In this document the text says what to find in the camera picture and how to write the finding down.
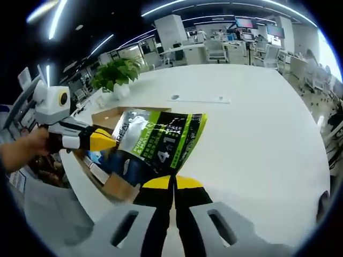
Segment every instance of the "white robot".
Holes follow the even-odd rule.
[[[70,116],[69,87],[48,87],[40,80],[33,99],[37,102],[35,119],[50,133],[49,152],[55,153],[61,148],[100,151],[116,146],[116,141],[101,127],[90,126]]]

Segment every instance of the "cardboard box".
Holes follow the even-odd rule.
[[[98,125],[106,127],[108,129],[114,130],[120,117],[127,108],[143,109],[143,110],[153,110],[153,111],[171,111],[171,108],[152,108],[152,107],[117,107],[112,108],[107,111],[102,111],[97,114],[92,115],[93,125]]]
[[[98,125],[108,129],[111,134],[117,125],[121,115],[127,108],[136,108],[154,111],[170,111],[170,108],[151,107],[117,107],[107,111],[92,115],[93,125]],[[138,192],[138,187],[133,187],[116,173],[108,175],[102,171],[95,163],[91,162],[83,150],[74,151],[74,155],[80,163],[83,171],[93,184],[108,198],[126,202],[132,202]]]

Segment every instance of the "floor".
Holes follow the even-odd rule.
[[[298,86],[298,78],[287,70],[289,70],[289,67],[286,67],[286,72],[284,73],[285,79],[291,84],[294,90],[304,101],[320,129],[322,137],[324,138],[331,132],[332,126],[327,123],[327,120],[331,115],[336,113],[335,108],[337,103],[335,103],[330,97],[327,97],[323,92],[318,91],[313,94],[309,89],[301,91]],[[325,148],[328,160],[335,154],[341,142],[340,138],[333,138],[330,142],[326,143]],[[343,157],[339,157],[337,163],[331,167],[330,175],[337,176],[341,170],[343,170]]]

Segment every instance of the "white desk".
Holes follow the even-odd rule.
[[[185,49],[190,49],[190,48],[199,48],[199,47],[205,47],[205,45],[204,45],[203,43],[200,43],[200,44],[189,44],[189,45],[187,45],[187,46],[180,46],[180,47],[168,49],[168,50],[164,51],[164,52],[161,53],[161,54],[162,54],[162,55],[165,55],[165,54],[169,54],[169,53],[171,53],[171,52],[176,52],[176,51],[185,50]]]
[[[206,64],[146,72],[130,84],[122,106],[171,107],[208,114],[197,146],[180,175],[198,179],[213,201],[222,201],[255,224],[272,243],[296,246],[316,225],[318,199],[330,191],[329,166],[317,124],[291,85],[274,70]],[[96,92],[93,101],[101,92]],[[224,96],[231,104],[173,102]],[[115,107],[110,102],[107,108]],[[94,105],[76,119],[91,123]],[[62,151],[70,184],[92,220],[112,204]]]
[[[245,63],[244,56],[247,56],[247,48],[243,41],[223,42],[226,47],[226,53],[231,64],[248,64]]]
[[[290,57],[289,71],[295,75],[298,79],[302,79],[305,76],[307,67],[307,61],[295,56]]]

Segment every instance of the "office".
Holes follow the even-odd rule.
[[[295,251],[326,213],[343,149],[341,72],[308,10],[112,2],[49,1],[27,18],[31,55],[9,73],[20,90],[1,102],[1,147],[43,125],[61,149],[8,176],[26,221],[57,253],[140,255],[137,222],[162,239],[148,256],[192,256],[199,238],[199,255],[226,255],[242,227],[266,251]],[[117,148],[94,150],[113,137]],[[168,210],[163,225],[141,220],[152,207]]]

